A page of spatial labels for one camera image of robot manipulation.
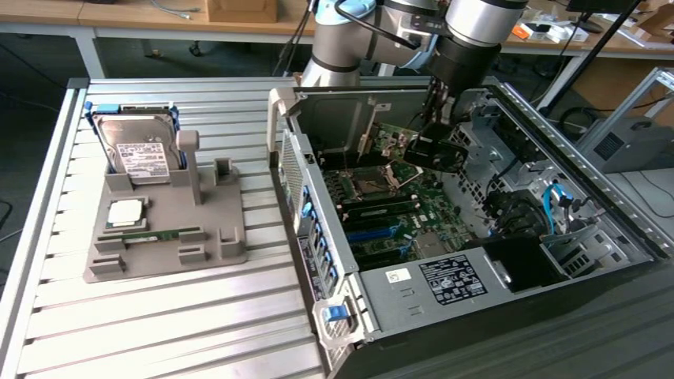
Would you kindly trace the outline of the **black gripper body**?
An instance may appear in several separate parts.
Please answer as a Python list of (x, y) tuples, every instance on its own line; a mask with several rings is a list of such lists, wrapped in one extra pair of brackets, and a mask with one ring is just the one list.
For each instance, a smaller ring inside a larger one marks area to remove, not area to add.
[(427, 69), (447, 87), (450, 97), (482, 84), (500, 53), (500, 44), (482, 47), (450, 37), (438, 39)]

